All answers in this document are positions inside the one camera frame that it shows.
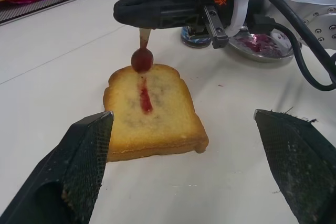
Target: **bread crust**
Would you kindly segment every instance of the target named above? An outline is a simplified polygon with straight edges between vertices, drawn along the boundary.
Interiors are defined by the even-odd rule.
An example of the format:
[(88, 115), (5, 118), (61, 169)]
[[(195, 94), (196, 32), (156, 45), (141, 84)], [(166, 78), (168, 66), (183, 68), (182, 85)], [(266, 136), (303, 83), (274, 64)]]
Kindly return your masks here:
[[(159, 77), (160, 73), (167, 74), (166, 78), (169, 79), (171, 89), (173, 89), (171, 92), (167, 91), (167, 94), (161, 95), (160, 98), (166, 103), (176, 105), (178, 107), (177, 111), (170, 113), (170, 108), (166, 106), (160, 108), (158, 106), (158, 111), (155, 111), (153, 115), (142, 115), (141, 112), (136, 110), (137, 108), (134, 111), (129, 108), (121, 108), (120, 104), (123, 102), (121, 95), (133, 92), (134, 94), (130, 95), (132, 102), (134, 96), (136, 96), (137, 90), (133, 90), (137, 88), (135, 78), (145, 77), (152, 80)], [(103, 104), (105, 110), (111, 110), (115, 113), (108, 153), (109, 162), (189, 151), (202, 153), (208, 145), (208, 137), (199, 117), (195, 113), (187, 85), (180, 78), (179, 72), (167, 65), (155, 64), (144, 76), (135, 73), (131, 66), (116, 71), (109, 78), (109, 87), (105, 89)], [(130, 114), (129, 118), (125, 116), (125, 113)], [(136, 119), (132, 122), (132, 127), (129, 127), (125, 122), (127, 120), (131, 121), (133, 118)], [(176, 131), (167, 130), (175, 128), (178, 129)], [(138, 135), (132, 135), (133, 131), (137, 132)]]

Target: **metal plate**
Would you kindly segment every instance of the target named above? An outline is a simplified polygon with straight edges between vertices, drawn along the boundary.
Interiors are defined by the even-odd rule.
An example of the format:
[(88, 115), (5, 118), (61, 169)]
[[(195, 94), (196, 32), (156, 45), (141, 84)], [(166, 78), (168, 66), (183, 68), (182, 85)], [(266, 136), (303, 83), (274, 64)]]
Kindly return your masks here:
[(250, 34), (242, 29), (230, 38), (229, 44), (242, 55), (259, 62), (290, 61), (293, 58), (291, 43), (286, 35), (274, 30), (270, 35)]

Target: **white table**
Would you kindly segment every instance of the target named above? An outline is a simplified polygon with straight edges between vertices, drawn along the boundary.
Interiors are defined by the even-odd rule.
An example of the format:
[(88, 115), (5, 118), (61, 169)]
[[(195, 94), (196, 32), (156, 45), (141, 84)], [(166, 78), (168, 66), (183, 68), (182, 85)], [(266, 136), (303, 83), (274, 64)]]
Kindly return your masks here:
[[(0, 212), (73, 122), (103, 110), (108, 78), (130, 64), (139, 32), (113, 19), (116, 1), (78, 0), (0, 27)], [(276, 193), (254, 110), (293, 106), (336, 145), (336, 93), (310, 87), (295, 61), (188, 48), (179, 29), (153, 31), (149, 48), (186, 81), (210, 144), (203, 154), (108, 163), (90, 223), (297, 223)], [(321, 67), (312, 72), (328, 83)]]

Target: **bread slice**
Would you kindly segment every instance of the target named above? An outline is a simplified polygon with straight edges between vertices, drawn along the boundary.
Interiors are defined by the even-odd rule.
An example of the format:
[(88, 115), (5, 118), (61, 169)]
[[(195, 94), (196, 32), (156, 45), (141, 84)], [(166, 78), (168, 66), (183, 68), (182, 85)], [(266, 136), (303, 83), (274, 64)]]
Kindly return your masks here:
[(174, 68), (155, 64), (144, 74), (131, 66), (120, 69), (110, 77), (103, 102), (115, 116), (108, 161), (202, 153), (208, 145), (188, 87)]

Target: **black cable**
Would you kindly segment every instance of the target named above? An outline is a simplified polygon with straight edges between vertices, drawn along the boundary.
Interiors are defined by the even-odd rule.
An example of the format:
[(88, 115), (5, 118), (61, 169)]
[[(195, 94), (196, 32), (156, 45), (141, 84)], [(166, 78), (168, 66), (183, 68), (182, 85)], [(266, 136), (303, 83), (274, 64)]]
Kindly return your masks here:
[(278, 23), (272, 24), (272, 27), (279, 30), (280, 32), (284, 33), (287, 36), (290, 43), (292, 44), (294, 56), (295, 56), (296, 62), (299, 66), (299, 69), (300, 69), (302, 75), (314, 88), (316, 88), (318, 90), (321, 90), (321, 91), (331, 91), (331, 90), (334, 90), (336, 88), (335, 83), (330, 84), (328, 86), (325, 86), (325, 85), (320, 84), (311, 75), (311, 73), (309, 72), (309, 70), (307, 68), (307, 65), (306, 65), (306, 63), (303, 59), (300, 43), (296, 39), (295, 35), (291, 32), (291, 30), (289, 30), (287, 27), (285, 27), (281, 24), (278, 24)]
[(303, 23), (301, 18), (287, 5), (284, 0), (269, 0), (291, 23), (294, 29), (299, 33), (307, 46), (314, 53), (316, 58), (328, 72), (333, 82), (336, 82), (336, 66), (329, 54), (318, 42), (311, 30)]

